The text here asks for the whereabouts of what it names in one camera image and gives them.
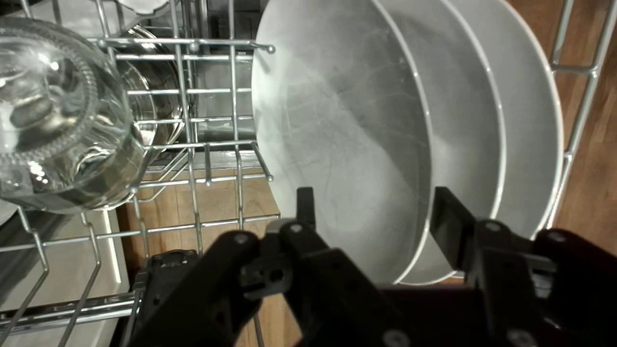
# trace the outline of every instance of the dishwasher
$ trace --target dishwasher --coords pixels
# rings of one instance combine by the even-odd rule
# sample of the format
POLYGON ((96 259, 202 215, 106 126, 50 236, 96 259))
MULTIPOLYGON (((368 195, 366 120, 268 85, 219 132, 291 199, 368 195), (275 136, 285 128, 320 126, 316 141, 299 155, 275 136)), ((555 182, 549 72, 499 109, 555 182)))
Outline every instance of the dishwasher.
MULTIPOLYGON (((127 344, 142 296, 138 269, 146 259, 167 249, 204 251, 225 230, 260 234, 279 218, 268 191, 275 178, 258 149, 250 101, 252 55, 275 56, 275 47, 254 41, 266 3, 5 4, 2 16, 61 24, 86 37, 110 62, 142 68, 138 80, 148 82, 146 74, 154 74, 146 89, 127 87, 129 101, 135 101, 131 107, 135 110, 140 103, 156 101, 175 116, 140 122, 169 128, 169 139, 154 145, 158 159, 146 168, 131 201, 117 211, 59 218, 15 209, 4 228, 21 230, 19 238, 4 243, 0 236, 0 261, 13 272, 5 276, 7 290, 0 292, 0 346, 127 344)), ((557 201, 586 128, 617 20, 611 3, 594 62, 563 66, 559 56, 572 6, 574 0, 563 3, 551 70, 555 76, 588 76, 588 85, 565 147, 557 201)))

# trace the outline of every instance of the glass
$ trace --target glass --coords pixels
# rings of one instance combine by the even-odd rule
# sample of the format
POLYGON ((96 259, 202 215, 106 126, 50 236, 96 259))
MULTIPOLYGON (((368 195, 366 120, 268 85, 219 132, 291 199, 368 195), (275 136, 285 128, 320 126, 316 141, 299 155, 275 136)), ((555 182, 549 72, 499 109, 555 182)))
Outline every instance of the glass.
POLYGON ((52 24, 0 22, 0 199, 48 213, 111 209, 131 197, 144 155, 102 53, 52 24))

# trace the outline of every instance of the dishwasher rack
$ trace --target dishwasher rack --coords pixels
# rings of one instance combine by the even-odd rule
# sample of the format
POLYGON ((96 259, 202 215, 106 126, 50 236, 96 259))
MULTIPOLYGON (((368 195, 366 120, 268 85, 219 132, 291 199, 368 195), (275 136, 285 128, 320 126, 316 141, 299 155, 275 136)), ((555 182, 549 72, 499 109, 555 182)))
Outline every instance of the dishwasher rack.
MULTIPOLYGON (((61 346, 67 344, 75 324, 81 323, 96 323, 96 321, 108 321, 108 319, 135 319, 137 315, 137 307, 138 307, 138 299, 140 299, 140 292, 131 292, 131 294, 123 294, 123 296, 111 296, 111 297, 90 297, 90 288, 92 282, 96 280, 98 269, 100 269, 100 255, 98 255, 98 247, 96 243, 102 240, 123 240, 123 238, 140 238, 144 242, 144 249, 148 249, 148 240, 154 234, 169 234, 169 232, 179 232, 179 230, 191 230, 194 234, 194 249, 202 249, 200 245, 200 234, 206 232, 208 228, 216 228, 216 226, 245 226, 248 222, 254 220, 270 220, 275 218, 275 215, 272 216, 245 216, 245 209, 243 209, 243 199, 245 199, 245 182, 248 180, 272 180, 272 176, 268 174, 268 168, 264 164, 264 161, 260 159, 258 147, 254 139, 241 139, 239 136, 239 122, 243 120, 250 120, 250 114, 241 114, 237 101, 239 95, 250 93, 250 89, 241 89, 237 83, 237 70, 239 64, 250 64, 250 55, 239 55, 239 51, 266 51, 270 55, 275 53, 273 47, 270 47, 268 43, 254 43, 250 39, 235 39, 235 3, 229 0, 227 3, 227 29, 229 29, 229 39, 202 39, 206 37, 204 31, 196 31, 194 33, 187 33, 187 26, 183 24, 191 24, 191 16, 198 16, 192 18, 192 22, 200 22, 202 20, 202 0, 169 0, 165 6, 169 8, 169 37, 160 37, 160 39, 125 39, 125 37, 115 37, 110 33, 110 26, 108 26, 108 18, 104 12, 104 3, 106 0, 92 0, 90 6, 96 6, 96 14, 98 14, 98 22, 102 28, 102 35, 90 39, 92 43, 96 43, 108 56, 111 62, 119 62, 119 60, 152 60, 152 62, 175 62, 177 66, 177 89, 165 89, 165 91, 152 91, 158 95, 179 95, 179 103, 181 103, 181 120, 167 120, 167 122, 152 122, 158 126, 164 124, 181 124, 185 126, 185 141, 183 143, 173 143, 167 147, 160 147, 162 151, 175 151, 173 161, 169 161, 169 164, 165 168, 162 168, 162 174, 158 176, 158 180, 154 182, 144 182, 138 190, 158 190, 148 201, 156 199, 164 190, 167 188, 191 188, 191 209, 192 209, 192 222, 183 224, 183 226, 173 226, 173 228, 158 228, 158 230, 148 230, 142 215, 140 215, 140 207, 142 201, 138 201, 138 197, 135 195, 135 199, 129 203, 135 209, 135 216, 138 220, 138 230, 133 232, 113 232, 108 236, 96 234, 96 230, 92 228, 92 224, 88 222, 86 215, 81 215, 81 222, 86 226, 88 236, 84 238, 77 238, 77 240, 57 240, 57 242, 48 242, 42 243, 40 236, 34 228, 29 226, 29 220, 25 218, 25 215, 19 211, 23 228, 30 234, 32 243, 29 245, 19 245, 19 247, 0 247, 0 253, 19 253, 19 251, 30 251, 36 249, 38 255, 38 263, 42 269, 42 274, 38 278, 38 282, 34 284, 34 288, 29 292, 29 296, 25 297, 23 305, 17 311, 11 313, 0 313, 0 346, 7 340, 7 336, 15 330, 15 328, 50 328, 50 326, 61 326, 63 330, 63 338, 61 338, 61 346), (169 55, 121 55, 115 49, 117 47, 125 47, 125 45, 162 45, 169 49, 169 55), (231 74, 231 87, 229 89, 198 89, 192 85, 192 66, 196 62, 227 62, 229 64, 229 74, 231 74), (219 116, 219 118, 200 118, 200 114, 194 114, 194 110, 189 109, 189 97, 192 95, 227 95, 231 99, 231 114, 227 116, 219 116), (198 134, 196 134, 196 126, 206 124, 206 122, 229 122, 233 128, 233 139, 231 141, 200 141, 198 134), (233 176, 231 178, 221 178, 221 180, 214 180, 212 178, 212 168, 208 163, 208 153, 218 149, 218 147, 227 147, 231 149, 231 157, 233 157, 233 176), (196 157, 204 153, 204 164, 198 168, 196 166, 196 157), (258 166, 258 174, 246 174, 245 172, 245 163, 246 157, 252 159, 258 166), (235 182, 235 218, 231 220, 216 220, 216 222, 202 222, 198 216, 198 199, 196 199, 196 188, 198 186, 216 186, 221 182, 235 182), (92 257, 98 261, 96 267, 92 269, 92 276, 88 286, 84 288, 83 296, 79 301, 71 301, 71 303, 57 303, 57 305, 46 305, 46 307, 30 307, 38 288, 42 286, 42 282, 46 280, 46 274, 50 270, 50 265, 46 261, 46 249, 48 247, 61 247, 67 243, 88 243, 92 247, 92 257)), ((27 16, 30 16, 29 12, 29 0, 21 0, 23 12, 27 16)), ((561 6, 561 14, 559 14, 559 26, 557 26, 557 37, 555 37, 555 45, 551 49, 551 70, 553 74, 574 74, 574 76, 586 76, 588 83, 582 95, 582 103, 580 109, 574 116, 574 128, 572 134, 567 141, 565 147, 565 157, 563 157, 563 176, 559 182, 559 195, 553 201, 551 207, 551 218, 549 224, 555 218, 555 211, 559 207, 563 190, 567 186, 572 163, 576 159, 576 151, 580 147, 580 139, 582 134, 586 130, 586 122, 592 110, 592 103, 597 91, 597 83, 601 78, 601 68, 603 68, 603 60, 613 37, 613 29, 615 29, 615 22, 617 22, 617 0, 609 0, 609 10, 605 16, 605 24, 597 41, 597 49, 594 55, 594 62, 590 66, 563 66, 561 64, 561 53, 567 41, 567 29, 568 29, 568 20, 572 14, 572 6, 574 0, 563 0, 561 6)))

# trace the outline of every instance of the wooden floor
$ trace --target wooden floor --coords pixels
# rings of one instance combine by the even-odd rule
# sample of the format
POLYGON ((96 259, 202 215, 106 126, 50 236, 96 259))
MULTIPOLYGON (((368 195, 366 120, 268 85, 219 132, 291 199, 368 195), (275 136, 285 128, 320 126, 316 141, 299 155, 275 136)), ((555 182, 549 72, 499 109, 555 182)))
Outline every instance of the wooden floor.
MULTIPOLYGON (((549 53, 555 29, 557 29, 557 14, 559 14, 559 0, 511 0, 511 4, 522 14, 522 18, 530 24, 532 31, 536 33, 538 41, 549 53)), ((565 49, 565 62, 567 64, 588 64, 592 60, 592 53, 595 47, 595 39, 607 12, 607 0, 578 0, 574 6, 572 16, 572 31, 565 49)), ((572 124, 572 114, 578 109, 580 95, 584 91, 584 78, 570 78, 559 76, 559 93, 563 103, 565 114, 565 128, 567 136, 572 124)), ((597 89, 597 99, 594 103, 594 110, 590 116, 588 132, 584 136, 570 184, 567 188, 567 195, 559 209, 559 218, 555 226, 578 232, 580 236, 588 238, 595 245, 611 251, 617 255, 617 161, 611 155, 617 149, 617 45, 613 43, 607 55, 607 66, 603 80, 597 89)), ((268 201, 266 184, 250 184, 252 193, 246 195, 246 211, 248 215, 260 213, 275 213, 272 201, 268 201)), ((233 191, 233 184, 218 186, 208 190, 227 190, 233 191)), ((158 203, 146 207, 142 216, 148 228, 160 226, 173 226, 181 220, 191 220, 191 197, 185 190, 167 190, 164 199, 156 199, 158 203)), ((219 201, 204 201, 202 197, 216 197, 212 191, 208 195, 198 195, 202 220, 212 220, 214 215, 219 216, 233 216, 233 207, 225 205, 225 199, 219 201)), ((125 213, 125 228, 137 230, 138 224, 135 222, 135 213, 125 213)), ((262 234, 264 224, 248 226, 256 234, 262 234)), ((218 232, 229 230, 218 228, 204 236, 202 242, 212 242, 218 232)), ((194 245, 192 232, 179 232, 165 238, 156 238, 150 242, 150 253, 160 253, 165 249, 175 247, 189 247, 194 245)), ((127 245, 127 259, 131 265, 138 265, 138 259, 144 255, 144 245, 140 240, 133 240, 127 245)), ((287 347, 299 340, 299 330, 285 309, 285 303, 275 297, 264 303, 260 311, 260 321, 264 328, 264 338, 268 347, 287 347)), ((246 328, 239 346, 252 347, 256 346, 252 326, 246 328)))

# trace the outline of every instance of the wire rack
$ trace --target wire rack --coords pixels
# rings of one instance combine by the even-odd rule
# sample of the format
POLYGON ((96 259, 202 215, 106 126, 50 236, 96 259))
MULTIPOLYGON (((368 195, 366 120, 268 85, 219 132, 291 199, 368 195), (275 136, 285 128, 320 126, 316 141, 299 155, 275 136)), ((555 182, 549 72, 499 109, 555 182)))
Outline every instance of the wire rack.
MULTIPOLYGON (((30 243, 15 245, 15 247, 0 247, 0 253, 25 253, 25 251, 36 251, 38 255, 38 267, 40 276, 30 288, 30 292, 25 296, 19 309, 9 313, 0 313, 0 346, 9 338, 11 332, 17 328, 63 328, 59 346, 65 346, 71 338, 71 332, 75 324, 81 323, 96 323, 96 321, 110 321, 110 319, 121 319, 129 317, 135 319, 138 299, 140 299, 140 278, 137 276, 133 292, 121 294, 121 296, 110 296, 110 297, 92 297, 90 290, 92 284, 100 272, 102 261, 100 261, 100 249, 98 243, 106 240, 127 240, 127 238, 138 238, 142 242, 142 257, 150 257, 150 240, 152 236, 162 234, 173 234, 173 232, 187 232, 194 236, 194 249, 202 249, 202 234, 208 232, 208 228, 221 228, 221 226, 245 226, 258 220, 270 220, 275 218, 275 215, 260 215, 260 216, 248 216, 245 215, 245 184, 250 180, 272 180, 268 174, 268 168, 258 153, 258 147, 254 139, 243 139, 241 137, 241 124, 250 122, 250 112, 239 110, 239 99, 250 97, 250 85, 239 83, 239 70, 243 64, 250 66, 250 53, 252 51, 268 51, 273 53, 273 47, 266 43, 254 43, 250 39, 237 39, 235 37, 235 3, 227 3, 227 37, 229 39, 206 39, 208 33, 202 28, 204 20, 204 8, 200 0, 169 0, 165 4, 167 8, 167 28, 160 29, 156 39, 135 39, 135 37, 119 37, 111 33, 110 20, 104 10, 104 0, 90 3, 94 6, 96 20, 100 24, 100 35, 90 37, 94 45, 100 47, 110 58, 110 62, 171 62, 177 70, 177 87, 173 89, 150 89, 150 91, 129 91, 129 97, 164 97, 164 95, 175 95, 179 101, 181 118, 179 120, 158 120, 150 122, 156 126, 169 126, 179 124, 185 128, 185 137, 173 145, 158 147, 160 151, 165 151, 165 164, 160 166, 154 180, 142 182, 137 190, 148 190, 150 193, 135 195, 135 199, 129 203, 133 209, 137 228, 135 230, 113 230, 111 234, 100 234, 96 232, 94 224, 90 222, 88 215, 81 215, 81 224, 86 230, 86 236, 83 238, 71 238, 71 240, 54 240, 54 242, 42 242, 40 232, 30 226, 27 220, 27 215, 19 211, 19 218, 23 224, 23 230, 30 236, 30 243), (142 47, 142 45, 158 45, 165 47, 165 53, 156 55, 129 55, 119 53, 119 47, 142 47), (204 62, 218 62, 227 64, 229 72, 229 87, 202 87, 196 83, 198 64, 204 62), (229 112, 227 114, 214 114, 204 116, 198 114, 200 109, 194 109, 194 99, 208 97, 208 95, 223 95, 229 99, 229 112), (206 124, 227 124, 231 128, 231 139, 227 141, 208 141, 204 139, 198 130, 206 124), (225 159, 229 159, 229 176, 214 176, 212 168, 212 153, 223 151, 225 159), (200 216, 200 199, 198 199, 198 188, 210 188, 219 184, 235 184, 235 216, 225 220, 206 220, 200 216), (142 209, 144 205, 160 199, 165 190, 173 188, 187 188, 187 201, 189 201, 189 213, 191 218, 183 220, 175 226, 158 226, 148 228, 142 209), (63 247, 71 243, 86 243, 92 249, 94 267, 90 272, 90 278, 81 292, 81 297, 77 301, 69 303, 56 303, 46 307, 32 307, 32 299, 36 297, 40 286, 46 282, 50 274, 48 265, 48 249, 50 247, 63 247)), ((605 16, 605 24, 597 41, 595 56, 590 66, 563 66, 561 64, 561 53, 567 41, 567 29, 568 20, 572 14, 574 0, 563 0, 561 16, 559 16, 559 28, 555 45, 551 51, 551 68, 555 74, 574 74, 574 76, 586 76, 586 91, 582 95, 580 109, 574 116, 574 128, 565 147, 565 164, 563 164, 563 176, 559 186, 559 195, 551 209, 551 218, 555 218, 555 211, 559 207, 565 184, 568 180, 576 151, 580 147, 582 134, 586 130, 586 122, 592 110, 594 95, 597 89, 597 82, 601 76, 601 66, 607 55, 607 47, 615 29, 617 22, 617 0, 609 3, 609 12, 605 16)), ((25 16, 32 16, 29 0, 21 0, 21 10, 25 16)), ((56 20, 61 18, 61 6, 56 6, 56 20)))

